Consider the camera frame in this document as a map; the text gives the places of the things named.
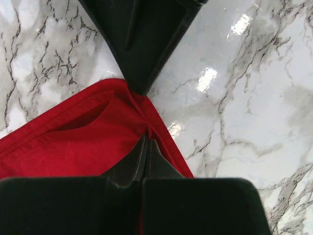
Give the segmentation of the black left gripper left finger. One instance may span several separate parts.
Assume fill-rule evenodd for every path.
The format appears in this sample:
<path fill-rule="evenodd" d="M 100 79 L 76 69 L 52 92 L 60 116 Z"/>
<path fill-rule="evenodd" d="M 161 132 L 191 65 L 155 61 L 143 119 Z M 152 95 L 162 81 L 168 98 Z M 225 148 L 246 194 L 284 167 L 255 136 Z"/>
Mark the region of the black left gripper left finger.
<path fill-rule="evenodd" d="M 3 235 L 135 235 L 148 138 L 100 176 L 8 178 L 0 183 Z"/>

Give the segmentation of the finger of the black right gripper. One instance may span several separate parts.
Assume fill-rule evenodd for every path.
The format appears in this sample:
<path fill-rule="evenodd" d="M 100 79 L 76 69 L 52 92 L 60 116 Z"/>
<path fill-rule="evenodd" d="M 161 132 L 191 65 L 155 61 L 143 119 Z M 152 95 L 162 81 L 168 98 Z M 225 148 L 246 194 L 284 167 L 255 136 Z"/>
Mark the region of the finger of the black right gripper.
<path fill-rule="evenodd" d="M 82 0 L 131 90 L 146 95 L 205 0 Z"/>

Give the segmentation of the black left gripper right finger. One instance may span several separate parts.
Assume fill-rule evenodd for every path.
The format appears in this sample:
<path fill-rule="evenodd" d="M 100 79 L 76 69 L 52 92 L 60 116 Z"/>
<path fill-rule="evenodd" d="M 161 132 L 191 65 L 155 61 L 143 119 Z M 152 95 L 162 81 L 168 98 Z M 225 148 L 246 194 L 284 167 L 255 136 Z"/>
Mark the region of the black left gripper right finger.
<path fill-rule="evenodd" d="M 255 186 L 242 178 L 185 178 L 149 143 L 143 182 L 146 235 L 269 235 Z"/>

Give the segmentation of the red cloth napkin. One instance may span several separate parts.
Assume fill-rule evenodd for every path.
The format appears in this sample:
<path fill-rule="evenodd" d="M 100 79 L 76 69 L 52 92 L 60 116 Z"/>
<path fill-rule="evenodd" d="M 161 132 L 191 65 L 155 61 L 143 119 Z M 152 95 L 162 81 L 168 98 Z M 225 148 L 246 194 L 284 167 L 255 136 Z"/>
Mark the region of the red cloth napkin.
<path fill-rule="evenodd" d="M 193 176 L 149 98 L 132 92 L 121 79 L 106 79 L 2 138 L 0 181 L 100 176 L 142 136 L 148 138 L 147 154 L 155 141 L 183 177 Z"/>

